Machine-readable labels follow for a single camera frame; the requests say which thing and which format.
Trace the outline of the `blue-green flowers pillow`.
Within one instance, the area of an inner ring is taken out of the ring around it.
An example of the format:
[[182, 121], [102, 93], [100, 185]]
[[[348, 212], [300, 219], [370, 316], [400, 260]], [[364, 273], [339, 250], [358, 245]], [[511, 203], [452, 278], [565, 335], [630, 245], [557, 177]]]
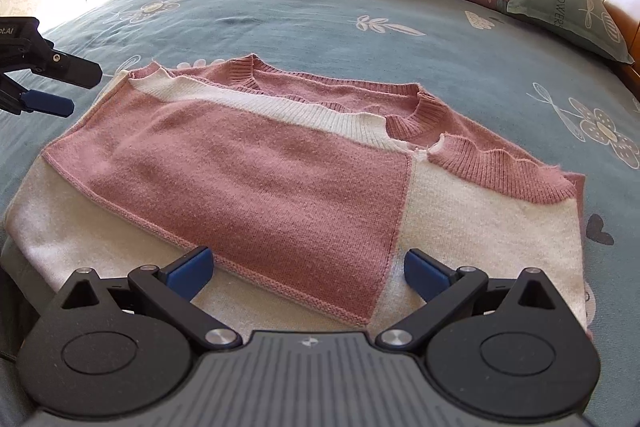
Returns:
[[506, 12], [600, 57], [634, 64], [620, 28], [601, 0], [509, 0]]

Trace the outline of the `blue floral bed sheet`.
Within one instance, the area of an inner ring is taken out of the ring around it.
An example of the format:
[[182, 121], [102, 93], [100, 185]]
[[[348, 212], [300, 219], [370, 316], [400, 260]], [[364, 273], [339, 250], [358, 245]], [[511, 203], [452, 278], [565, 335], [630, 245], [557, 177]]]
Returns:
[[[601, 61], [464, 0], [110, 0], [51, 38], [99, 63], [104, 75], [91, 91], [56, 88], [75, 102], [70, 118], [1, 118], [6, 339], [19, 340], [58, 290], [4, 226], [43, 149], [77, 124], [124, 70], [255, 55], [285, 72], [417, 84], [544, 164], [581, 174], [587, 318], [579, 323], [593, 335], [601, 360], [587, 415], [599, 426], [638, 424], [639, 103]], [[309, 365], [318, 332], [342, 329], [364, 328], [292, 329], [307, 333], [288, 367], [292, 376]]]

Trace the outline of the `pink and cream knit sweater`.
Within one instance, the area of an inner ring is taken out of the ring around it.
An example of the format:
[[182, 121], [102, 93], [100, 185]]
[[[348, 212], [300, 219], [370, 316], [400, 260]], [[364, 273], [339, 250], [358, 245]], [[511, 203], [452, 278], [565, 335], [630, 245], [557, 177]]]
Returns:
[[120, 72], [39, 154], [4, 226], [53, 288], [205, 245], [220, 274], [201, 306], [242, 333], [381, 332], [421, 306], [412, 248], [492, 277], [543, 269], [585, 322], [583, 187], [417, 84], [247, 55]]

